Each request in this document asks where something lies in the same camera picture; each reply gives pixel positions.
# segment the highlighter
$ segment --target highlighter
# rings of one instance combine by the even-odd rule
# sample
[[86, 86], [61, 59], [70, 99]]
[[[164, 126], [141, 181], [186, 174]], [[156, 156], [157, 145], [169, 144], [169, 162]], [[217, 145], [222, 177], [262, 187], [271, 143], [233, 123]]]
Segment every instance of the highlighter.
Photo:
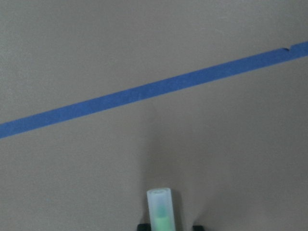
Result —
[[152, 231], [176, 231], [170, 188], [147, 192]]

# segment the tape strip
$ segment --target tape strip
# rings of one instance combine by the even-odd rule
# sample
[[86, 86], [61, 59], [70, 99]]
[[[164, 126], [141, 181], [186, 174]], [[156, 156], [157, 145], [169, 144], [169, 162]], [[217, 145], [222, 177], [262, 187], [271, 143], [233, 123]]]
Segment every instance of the tape strip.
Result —
[[0, 138], [308, 56], [308, 42], [212, 66], [0, 124]]

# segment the highlighter cap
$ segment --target highlighter cap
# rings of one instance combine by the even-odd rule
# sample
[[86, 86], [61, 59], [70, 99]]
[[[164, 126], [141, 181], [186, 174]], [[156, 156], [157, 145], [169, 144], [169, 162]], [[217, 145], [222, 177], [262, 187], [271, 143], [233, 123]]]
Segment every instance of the highlighter cap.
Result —
[[171, 189], [151, 189], [147, 192], [152, 231], [175, 231]]

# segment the beige floor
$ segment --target beige floor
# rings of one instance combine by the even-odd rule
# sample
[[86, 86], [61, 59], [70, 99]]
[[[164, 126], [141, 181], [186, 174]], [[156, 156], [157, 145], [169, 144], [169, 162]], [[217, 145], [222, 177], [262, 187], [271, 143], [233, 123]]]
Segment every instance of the beige floor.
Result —
[[[0, 0], [0, 123], [308, 39], [308, 2]], [[308, 58], [0, 140], [1, 231], [308, 229]]]

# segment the clear plastic cap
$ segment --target clear plastic cap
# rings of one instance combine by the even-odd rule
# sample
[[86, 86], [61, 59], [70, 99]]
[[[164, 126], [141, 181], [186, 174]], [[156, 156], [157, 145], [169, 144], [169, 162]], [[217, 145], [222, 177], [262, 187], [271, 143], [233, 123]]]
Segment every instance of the clear plastic cap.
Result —
[[151, 189], [147, 192], [151, 230], [175, 231], [171, 189]]

